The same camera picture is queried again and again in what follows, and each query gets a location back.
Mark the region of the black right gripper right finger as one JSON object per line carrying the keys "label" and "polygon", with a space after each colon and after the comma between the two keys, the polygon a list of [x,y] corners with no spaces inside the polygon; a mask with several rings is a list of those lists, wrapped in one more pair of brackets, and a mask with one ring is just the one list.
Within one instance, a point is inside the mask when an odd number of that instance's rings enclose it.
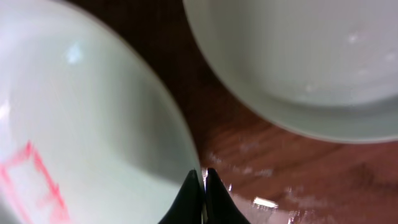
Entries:
{"label": "black right gripper right finger", "polygon": [[250,224],[229,196],[226,187],[213,168],[207,169],[205,187],[209,224]]}

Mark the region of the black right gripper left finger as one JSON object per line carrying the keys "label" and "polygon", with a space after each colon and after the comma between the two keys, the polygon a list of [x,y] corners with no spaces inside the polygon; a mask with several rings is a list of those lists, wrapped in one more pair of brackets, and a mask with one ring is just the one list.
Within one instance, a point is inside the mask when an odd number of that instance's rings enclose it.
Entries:
{"label": "black right gripper left finger", "polygon": [[195,169],[187,174],[171,207],[159,224],[202,224],[203,190]]}

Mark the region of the light green plate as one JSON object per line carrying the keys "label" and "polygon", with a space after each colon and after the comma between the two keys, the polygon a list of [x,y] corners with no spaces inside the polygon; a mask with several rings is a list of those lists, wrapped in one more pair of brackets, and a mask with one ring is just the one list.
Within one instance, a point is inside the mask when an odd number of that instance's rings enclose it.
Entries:
{"label": "light green plate", "polygon": [[310,138],[397,139],[397,0],[189,0],[195,40],[223,85]]}
{"label": "light green plate", "polygon": [[158,223],[197,151],[168,89],[65,1],[1,2],[1,222]]}

